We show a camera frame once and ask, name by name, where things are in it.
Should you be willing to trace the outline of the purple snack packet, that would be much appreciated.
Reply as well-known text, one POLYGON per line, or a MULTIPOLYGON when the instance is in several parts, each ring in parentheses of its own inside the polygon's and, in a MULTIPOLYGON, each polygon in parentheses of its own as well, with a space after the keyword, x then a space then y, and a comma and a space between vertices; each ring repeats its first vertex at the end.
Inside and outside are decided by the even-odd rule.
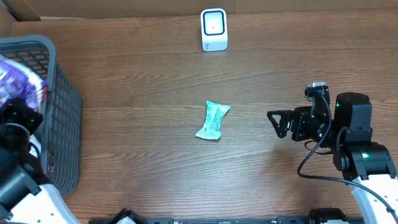
POLYGON ((47 82, 25 65, 1 56, 1 106, 7 100, 21 99, 39 112, 47 95, 47 82))

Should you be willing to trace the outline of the teal snack packet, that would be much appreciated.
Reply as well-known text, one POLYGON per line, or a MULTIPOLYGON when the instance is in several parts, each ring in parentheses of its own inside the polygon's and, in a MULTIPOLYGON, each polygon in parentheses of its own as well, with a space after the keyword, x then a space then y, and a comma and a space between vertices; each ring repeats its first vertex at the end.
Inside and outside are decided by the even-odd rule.
POLYGON ((205 122, 195 136, 206 140, 219 140, 221 138, 222 121, 230 108, 229 105, 222 105, 208 100, 206 102, 205 122))

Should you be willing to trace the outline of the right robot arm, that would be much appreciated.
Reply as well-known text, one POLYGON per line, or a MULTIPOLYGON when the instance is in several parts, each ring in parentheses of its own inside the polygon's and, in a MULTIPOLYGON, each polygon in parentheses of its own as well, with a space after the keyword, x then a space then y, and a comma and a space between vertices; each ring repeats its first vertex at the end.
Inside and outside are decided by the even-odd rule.
POLYGON ((306 90, 305 96, 312 105, 267 112, 279 138, 290 131, 294 141, 316 144, 298 166, 298 176, 349 185, 365 223, 397 223, 397 168, 387 147, 372 140, 369 97, 340 93, 331 109, 326 90, 306 90), (340 178, 302 173, 320 147, 328 148, 340 178))

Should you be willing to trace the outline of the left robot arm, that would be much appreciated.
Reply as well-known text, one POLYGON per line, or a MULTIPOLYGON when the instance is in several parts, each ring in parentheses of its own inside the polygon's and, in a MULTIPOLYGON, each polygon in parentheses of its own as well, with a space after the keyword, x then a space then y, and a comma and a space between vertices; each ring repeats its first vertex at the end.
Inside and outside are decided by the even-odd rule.
POLYGON ((78 223, 60 192, 30 153, 31 134, 43 116, 22 99, 1 106, 1 220, 10 223, 78 223))

